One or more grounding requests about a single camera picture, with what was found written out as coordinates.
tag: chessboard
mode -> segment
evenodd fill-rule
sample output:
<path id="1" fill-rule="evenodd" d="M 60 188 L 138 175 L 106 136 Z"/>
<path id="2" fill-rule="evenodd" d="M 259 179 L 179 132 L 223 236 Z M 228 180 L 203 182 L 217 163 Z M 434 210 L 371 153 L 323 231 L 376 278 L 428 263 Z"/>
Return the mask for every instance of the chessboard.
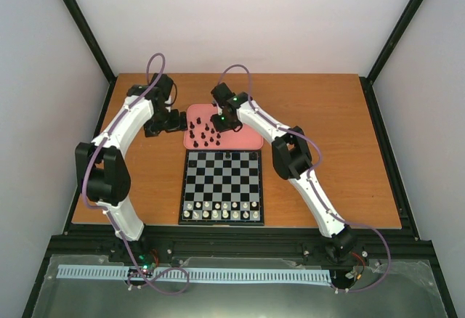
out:
<path id="1" fill-rule="evenodd" d="M 264 225 L 260 150 L 187 150 L 179 224 Z"/>

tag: wooden table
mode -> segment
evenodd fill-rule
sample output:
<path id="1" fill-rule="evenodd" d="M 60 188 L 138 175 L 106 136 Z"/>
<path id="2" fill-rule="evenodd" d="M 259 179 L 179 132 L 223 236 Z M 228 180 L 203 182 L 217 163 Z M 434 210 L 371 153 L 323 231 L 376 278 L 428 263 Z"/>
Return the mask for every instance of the wooden table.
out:
<path id="1" fill-rule="evenodd" d="M 174 108 L 210 103 L 217 74 L 170 74 L 179 88 Z M 400 220 L 381 159 L 357 75 L 255 74 L 253 95 L 260 106 L 289 126 L 304 129 L 323 152 L 317 169 L 320 183 L 337 211 L 346 219 L 374 227 L 400 228 Z M 246 91 L 244 74 L 229 74 L 227 85 Z M 120 109 L 126 91 L 144 84 L 143 74 L 120 74 L 103 128 Z M 132 178 L 130 198 L 146 224 L 177 225 L 184 172 L 184 133 L 145 138 L 141 130 L 126 154 Z M 271 147 L 263 156 L 266 227 L 316 227 L 299 193 L 272 167 Z M 104 223 L 99 211 L 79 200 L 73 223 Z"/>

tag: black square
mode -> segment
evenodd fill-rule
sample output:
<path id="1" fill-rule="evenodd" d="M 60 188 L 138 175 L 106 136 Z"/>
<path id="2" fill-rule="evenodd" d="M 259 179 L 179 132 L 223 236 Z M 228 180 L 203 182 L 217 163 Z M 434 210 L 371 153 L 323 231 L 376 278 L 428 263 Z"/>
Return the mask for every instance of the black square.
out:
<path id="1" fill-rule="evenodd" d="M 231 201 L 231 194 L 230 193 L 226 193 L 226 192 L 223 192 L 221 194 L 221 200 L 223 202 L 230 202 Z"/>
<path id="2" fill-rule="evenodd" d="M 184 200 L 189 200 L 189 201 L 194 200 L 194 194 L 193 194 L 193 192 L 186 192 L 186 193 L 184 194 Z"/>
<path id="3" fill-rule="evenodd" d="M 240 194 L 240 201 L 241 202 L 251 202 L 249 194 L 248 193 L 241 193 Z"/>

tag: white wall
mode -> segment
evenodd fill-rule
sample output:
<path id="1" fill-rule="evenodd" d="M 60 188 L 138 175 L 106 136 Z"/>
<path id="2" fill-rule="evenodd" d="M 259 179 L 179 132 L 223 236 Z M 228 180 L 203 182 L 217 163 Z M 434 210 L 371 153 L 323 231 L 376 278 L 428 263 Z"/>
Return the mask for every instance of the white wall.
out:
<path id="1" fill-rule="evenodd" d="M 421 237 L 465 317 L 465 0 L 425 0 L 375 83 Z"/>
<path id="2" fill-rule="evenodd" d="M 0 317 L 20 317 L 108 84 L 61 0 L 0 0 Z"/>
<path id="3" fill-rule="evenodd" d="M 408 0 L 77 0 L 115 72 L 366 76 Z"/>

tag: purple cable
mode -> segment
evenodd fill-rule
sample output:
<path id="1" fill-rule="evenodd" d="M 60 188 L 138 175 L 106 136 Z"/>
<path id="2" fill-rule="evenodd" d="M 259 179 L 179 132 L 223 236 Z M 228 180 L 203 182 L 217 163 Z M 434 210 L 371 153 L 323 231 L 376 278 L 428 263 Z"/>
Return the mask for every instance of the purple cable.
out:
<path id="1" fill-rule="evenodd" d="M 269 119 L 267 116 L 263 115 L 262 113 L 260 113 L 255 107 L 254 105 L 252 104 L 252 99 L 251 99 L 251 95 L 252 95 L 252 75 L 250 74 L 250 72 L 248 71 L 248 68 L 246 68 L 244 65 L 242 64 L 234 64 L 234 65 L 231 65 L 229 66 L 225 71 L 223 71 L 223 73 L 221 74 L 221 76 L 219 77 L 219 80 L 218 80 L 218 84 L 221 83 L 222 79 L 224 78 L 224 76 L 226 75 L 226 73 L 231 70 L 232 68 L 242 68 L 245 70 L 245 72 L 247 73 L 247 76 L 248 76 L 248 103 L 250 105 L 250 107 L 261 117 L 263 118 L 266 122 L 268 122 L 271 126 L 273 127 L 276 127 L 277 124 L 275 122 L 273 122 L 271 119 Z M 289 129 L 286 129 L 286 128 L 283 128 L 283 127 L 278 127 L 278 130 L 281 130 L 281 131 L 285 131 L 286 133 L 289 133 L 289 134 L 292 134 L 292 135 L 295 135 L 295 136 L 298 136 L 299 138 L 302 138 L 303 140 L 309 142 L 314 148 L 315 150 L 317 151 L 318 153 L 318 162 L 316 164 L 314 164 L 310 169 L 308 169 L 307 171 L 307 177 L 309 178 L 308 179 L 308 182 L 310 183 L 310 186 L 312 187 L 313 189 L 313 192 L 316 194 L 318 200 L 320 201 L 321 205 L 325 208 L 325 211 L 329 211 L 330 209 L 328 208 L 328 206 L 326 205 L 326 203 L 323 201 L 323 199 L 321 198 L 321 196 L 318 194 L 318 191 L 315 189 L 315 185 L 313 184 L 313 182 L 310 180 L 310 172 L 312 170 L 314 170 L 315 168 L 317 168 L 320 164 L 321 164 L 321 161 L 323 159 L 323 155 L 320 151 L 320 148 L 308 137 L 306 137 L 305 135 L 302 135 L 300 133 L 296 133 L 295 131 L 291 131 Z M 383 275 L 374 283 L 364 287 L 364 288 L 361 288 L 361 289 L 355 289 L 355 290 L 348 290 L 348 293 L 361 293 L 365 290 L 368 290 L 368 289 L 371 289 L 371 288 L 374 288 L 376 287 L 377 285 L 379 285 L 387 276 L 387 274 L 389 273 L 389 270 L 391 269 L 391 252 L 389 250 L 389 246 L 387 245 L 387 242 L 386 242 L 386 239 L 384 239 L 383 235 L 380 233 L 380 231 L 378 231 L 377 229 L 375 229 L 374 227 L 372 226 L 369 226 L 369 225 L 366 225 L 366 224 L 358 224 L 358 223 L 355 223 L 355 222 L 350 222 L 350 221 L 346 221 L 346 220 L 343 220 L 341 218 L 339 218 L 338 216 L 334 215 L 332 212 L 329 213 L 333 218 L 335 218 L 337 221 L 343 223 L 343 224 L 347 224 L 347 225 L 350 225 L 350 226 L 355 226 L 355 227 L 362 227 L 363 229 L 371 229 L 372 231 L 374 231 L 378 237 L 381 239 L 381 241 L 383 242 L 383 245 L 384 247 L 386 248 L 386 254 L 387 254 L 387 268 L 386 268 L 386 271 L 385 273 L 383 273 Z"/>
<path id="2" fill-rule="evenodd" d="M 133 106 L 135 106 L 143 97 L 145 97 L 145 95 L 157 84 L 158 80 L 160 79 L 161 75 L 163 74 L 163 71 L 165 69 L 165 56 L 162 55 L 161 53 L 155 53 L 152 57 L 150 57 L 150 59 L 148 60 L 148 63 L 147 63 L 147 69 L 145 71 L 145 76 L 147 78 L 147 84 L 148 84 L 148 78 L 149 78 L 150 65 L 152 64 L 153 59 L 155 59 L 156 57 L 161 57 L 161 59 L 162 59 L 160 72 L 158 73 L 155 80 L 153 80 L 153 82 L 149 85 L 149 87 L 147 87 L 147 89 L 145 91 L 143 91 L 143 93 L 141 95 L 139 95 L 131 104 L 129 104 L 129 106 L 128 106 L 129 109 L 132 109 Z M 127 109 L 124 109 L 123 111 L 121 111 L 119 116 L 114 120 L 114 122 L 112 123 L 112 125 L 108 129 L 108 132 L 107 132 L 108 136 L 110 136 L 113 133 L 116 126 L 121 122 L 121 119 L 125 116 L 125 114 L 127 114 L 127 112 L 128 112 Z M 162 271 L 157 277 L 152 278 L 152 280 L 149 281 L 148 278 L 142 273 L 142 270 L 140 269 L 140 267 L 137 265 L 137 261 L 136 261 L 136 259 L 134 257 L 134 254 L 132 253 L 131 247 L 129 247 L 128 240 L 126 239 L 126 235 L 118 227 L 117 223 L 115 222 L 115 219 L 111 215 L 111 212 L 106 207 L 102 207 L 102 206 L 99 206 L 99 205 L 91 205 L 89 203 L 89 200 L 87 199 L 87 184 L 89 183 L 90 173 L 92 171 L 92 168 L 94 167 L 97 156 L 99 155 L 100 151 L 103 148 L 103 145 L 107 142 L 107 140 L 108 140 L 108 138 L 106 138 L 106 137 L 104 137 L 102 139 L 102 141 L 100 142 L 100 144 L 97 146 L 94 153 L 90 157 L 89 164 L 87 165 L 86 172 L 84 174 L 84 179 L 82 181 L 82 191 L 81 191 L 82 192 L 82 200 L 84 201 L 84 205 L 89 209 L 102 209 L 102 210 L 104 210 L 106 212 L 107 217 L 110 220 L 110 223 L 112 224 L 113 228 L 117 232 L 119 232 L 119 234 L 121 236 L 121 239 L 123 240 L 124 245 L 126 246 L 129 257 L 131 258 L 134 267 L 139 272 L 139 275 L 141 276 L 141 278 L 143 278 L 146 285 L 151 286 L 153 289 L 155 289 L 156 291 L 158 291 L 159 293 L 162 293 L 164 295 L 178 295 L 180 293 L 183 293 L 190 284 L 190 282 L 189 282 L 189 273 L 185 269 L 181 269 L 179 267 L 173 267 L 173 268 L 170 268 L 170 269 L 166 269 L 166 270 Z M 159 276 L 161 276 L 161 275 L 163 275 L 163 274 L 165 274 L 165 273 L 167 273 L 169 271 L 174 271 L 174 270 L 181 271 L 186 275 L 186 280 L 187 281 L 186 281 L 185 286 L 181 290 L 179 290 L 177 292 L 174 292 L 174 293 L 170 293 L 170 292 L 166 292 L 166 291 L 163 291 L 162 289 L 157 288 L 155 285 L 153 285 L 151 283 L 152 281 L 157 280 L 159 278 Z"/>

